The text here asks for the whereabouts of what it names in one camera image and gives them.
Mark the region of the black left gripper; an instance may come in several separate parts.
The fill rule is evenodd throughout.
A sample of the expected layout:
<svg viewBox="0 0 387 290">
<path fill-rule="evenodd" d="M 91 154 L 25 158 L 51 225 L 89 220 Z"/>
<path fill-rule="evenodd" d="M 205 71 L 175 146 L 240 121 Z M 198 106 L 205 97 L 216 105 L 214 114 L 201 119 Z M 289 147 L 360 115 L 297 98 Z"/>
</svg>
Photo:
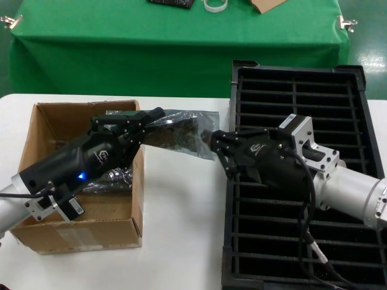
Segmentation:
<svg viewBox="0 0 387 290">
<path fill-rule="evenodd" d="M 128 168 L 148 130 L 147 125 L 164 117 L 157 107 L 151 111 L 135 111 L 132 115 L 98 115 L 91 119 L 90 132 L 70 141 L 20 171 L 11 184 L 22 198 L 69 198 L 106 172 Z"/>
</svg>

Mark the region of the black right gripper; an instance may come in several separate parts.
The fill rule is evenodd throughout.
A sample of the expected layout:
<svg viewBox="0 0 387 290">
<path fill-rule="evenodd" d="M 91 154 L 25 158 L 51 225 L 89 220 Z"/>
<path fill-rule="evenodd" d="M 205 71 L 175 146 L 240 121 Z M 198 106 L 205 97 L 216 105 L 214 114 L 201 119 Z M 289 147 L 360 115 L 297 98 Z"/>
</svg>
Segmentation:
<svg viewBox="0 0 387 290">
<path fill-rule="evenodd" d="M 271 139 L 268 129 L 217 130 L 211 134 L 211 148 L 216 148 L 227 179 L 243 173 L 258 183 L 310 199 L 311 172 L 289 143 Z"/>
</svg>

